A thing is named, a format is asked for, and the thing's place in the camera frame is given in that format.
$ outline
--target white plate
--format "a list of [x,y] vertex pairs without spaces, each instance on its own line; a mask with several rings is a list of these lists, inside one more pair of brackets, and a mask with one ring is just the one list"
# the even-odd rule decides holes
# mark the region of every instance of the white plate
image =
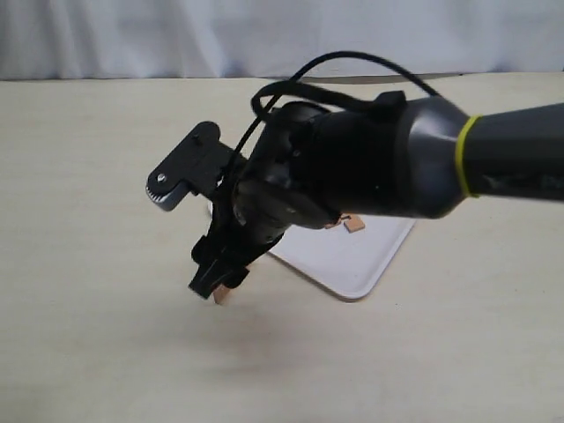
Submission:
[[358,300],[378,283],[415,223],[414,219],[360,217],[366,227],[352,234],[343,225],[321,230],[292,226],[269,254],[336,296]]

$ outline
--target table surface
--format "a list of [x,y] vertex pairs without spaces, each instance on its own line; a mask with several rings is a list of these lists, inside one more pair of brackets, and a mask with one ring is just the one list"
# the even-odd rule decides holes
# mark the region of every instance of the table surface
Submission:
[[[204,200],[164,213],[145,178],[200,121],[234,145],[264,83],[0,83],[0,420],[564,421],[561,205],[420,221],[357,303],[268,256],[228,306],[186,288]],[[430,83],[472,114],[564,101],[562,73]]]

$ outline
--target yellow ring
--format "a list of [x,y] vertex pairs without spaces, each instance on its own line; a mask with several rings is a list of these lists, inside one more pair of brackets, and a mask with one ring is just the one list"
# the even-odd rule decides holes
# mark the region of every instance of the yellow ring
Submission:
[[458,140],[456,141],[455,168],[456,174],[458,174],[458,181],[460,182],[460,189],[465,197],[477,197],[470,192],[470,188],[468,188],[468,181],[466,180],[466,173],[464,171],[464,143],[466,142],[468,132],[470,132],[471,127],[479,118],[479,115],[471,116],[462,127],[462,130],[458,134]]

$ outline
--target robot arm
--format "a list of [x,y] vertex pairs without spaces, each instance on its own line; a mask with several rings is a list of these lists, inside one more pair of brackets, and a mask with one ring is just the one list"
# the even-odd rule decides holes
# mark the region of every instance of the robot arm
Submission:
[[[260,99],[280,87],[308,101],[268,113]],[[204,298],[237,287],[292,225],[322,229],[343,213],[439,219],[478,196],[564,201],[564,104],[468,116],[438,93],[363,101],[292,80],[251,104],[265,125],[248,159],[202,122],[146,184],[165,211],[189,192],[212,201],[189,285]]]

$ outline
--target white curtain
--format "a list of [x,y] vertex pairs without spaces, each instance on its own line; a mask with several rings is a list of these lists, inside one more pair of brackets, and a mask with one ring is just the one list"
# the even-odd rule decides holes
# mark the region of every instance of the white curtain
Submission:
[[562,71],[564,0],[0,0],[2,79],[276,77],[336,49],[418,73]]

